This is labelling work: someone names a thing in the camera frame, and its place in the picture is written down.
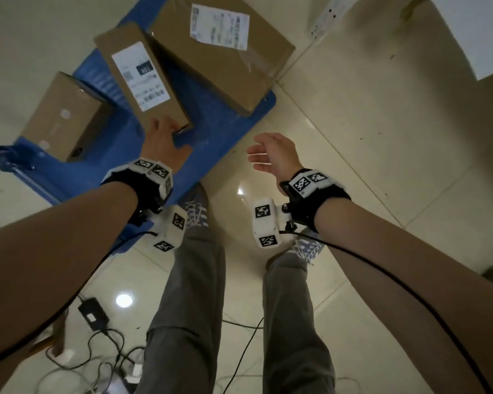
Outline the person's left hand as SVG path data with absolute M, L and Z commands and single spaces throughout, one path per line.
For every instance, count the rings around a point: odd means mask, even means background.
M 160 120 L 152 118 L 150 129 L 141 148 L 140 157 L 161 162 L 169 167 L 173 174 L 176 174 L 186 162 L 175 161 L 174 159 L 176 145 L 173 141 L 173 135 L 179 129 L 180 125 L 171 117 L 164 116 Z

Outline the person's sneaker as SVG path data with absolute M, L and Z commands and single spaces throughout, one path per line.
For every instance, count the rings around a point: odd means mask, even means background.
M 201 183 L 194 185 L 179 200 L 178 205 L 187 213 L 186 227 L 209 227 L 209 198 Z
M 287 251 L 288 254 L 297 255 L 308 264 L 313 264 L 314 259 L 322 252 L 325 245 L 318 241 L 319 234 L 309 228 L 305 228 L 300 235 L 295 237 L 293 245 Z

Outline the person's left forearm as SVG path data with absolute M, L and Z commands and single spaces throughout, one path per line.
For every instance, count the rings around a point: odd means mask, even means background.
M 137 205 L 112 182 L 0 228 L 0 354 L 75 296 Z

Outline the narrow cardboard box white label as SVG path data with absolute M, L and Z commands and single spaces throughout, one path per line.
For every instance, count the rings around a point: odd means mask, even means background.
M 94 43 L 145 132 L 152 118 L 164 117 L 178 125 L 176 133 L 192 129 L 151 37 L 137 23 L 130 21 L 99 34 Z

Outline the person's left sneaker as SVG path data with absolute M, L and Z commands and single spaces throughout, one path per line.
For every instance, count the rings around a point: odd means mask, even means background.
M 187 213 L 186 227 L 209 227 L 209 198 L 201 183 L 194 185 L 179 200 L 178 205 Z

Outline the white panel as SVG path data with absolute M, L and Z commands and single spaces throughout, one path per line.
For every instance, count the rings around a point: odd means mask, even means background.
M 477 80 L 493 75 L 493 0 L 431 0 Z

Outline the small plain cardboard box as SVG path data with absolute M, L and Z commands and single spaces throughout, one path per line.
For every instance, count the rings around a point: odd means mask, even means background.
M 21 137 L 61 162 L 81 161 L 112 112 L 113 106 L 83 81 L 59 71 Z

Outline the black power adapter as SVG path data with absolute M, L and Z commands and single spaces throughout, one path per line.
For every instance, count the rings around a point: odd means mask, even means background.
M 110 319 L 96 298 L 81 299 L 78 311 L 92 331 L 107 330 Z

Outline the white power strip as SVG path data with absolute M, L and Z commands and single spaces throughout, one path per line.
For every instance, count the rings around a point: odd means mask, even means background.
M 359 0 L 328 0 L 318 12 L 312 15 L 309 25 L 310 38 L 313 42 L 321 40 Z

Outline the person's right forearm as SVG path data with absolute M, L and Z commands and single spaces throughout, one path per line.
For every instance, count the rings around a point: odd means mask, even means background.
M 315 226 L 323 240 L 357 253 L 408 285 L 449 326 L 493 393 L 493 284 L 409 232 L 344 198 L 328 199 Z M 486 394 L 436 318 L 381 271 L 331 249 L 356 292 L 435 394 Z

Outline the person's right grey trouser leg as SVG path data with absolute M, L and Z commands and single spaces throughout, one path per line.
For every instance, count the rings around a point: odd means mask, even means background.
M 335 394 L 330 352 L 315 330 L 307 263 L 295 252 L 268 260 L 263 310 L 263 394 Z

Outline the large taped cardboard box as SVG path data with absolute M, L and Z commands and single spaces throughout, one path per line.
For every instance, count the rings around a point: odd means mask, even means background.
M 295 51 L 244 0 L 167 0 L 152 37 L 242 117 L 268 95 Z

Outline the person's right sneaker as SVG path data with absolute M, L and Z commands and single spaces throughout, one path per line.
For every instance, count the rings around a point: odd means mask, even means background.
M 314 259 L 322 252 L 325 245 L 318 241 L 319 234 L 309 228 L 305 228 L 300 235 L 295 237 L 293 245 L 287 251 L 288 254 L 297 255 L 308 264 L 313 264 Z

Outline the person's grey trouser leg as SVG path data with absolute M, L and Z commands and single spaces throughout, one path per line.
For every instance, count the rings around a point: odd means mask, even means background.
M 147 331 L 135 394 L 213 393 L 225 273 L 224 250 L 210 228 L 187 228 Z
M 263 310 L 263 394 L 335 394 L 330 352 L 315 330 L 307 263 L 295 252 L 268 260 Z

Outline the person's right hand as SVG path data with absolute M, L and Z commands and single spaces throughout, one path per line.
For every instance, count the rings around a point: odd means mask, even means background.
M 290 181 L 304 166 L 301 164 L 295 143 L 292 140 L 281 133 L 270 134 L 275 138 L 275 143 L 270 151 L 274 171 L 265 173 L 271 174 L 276 179 L 278 186 L 283 181 Z

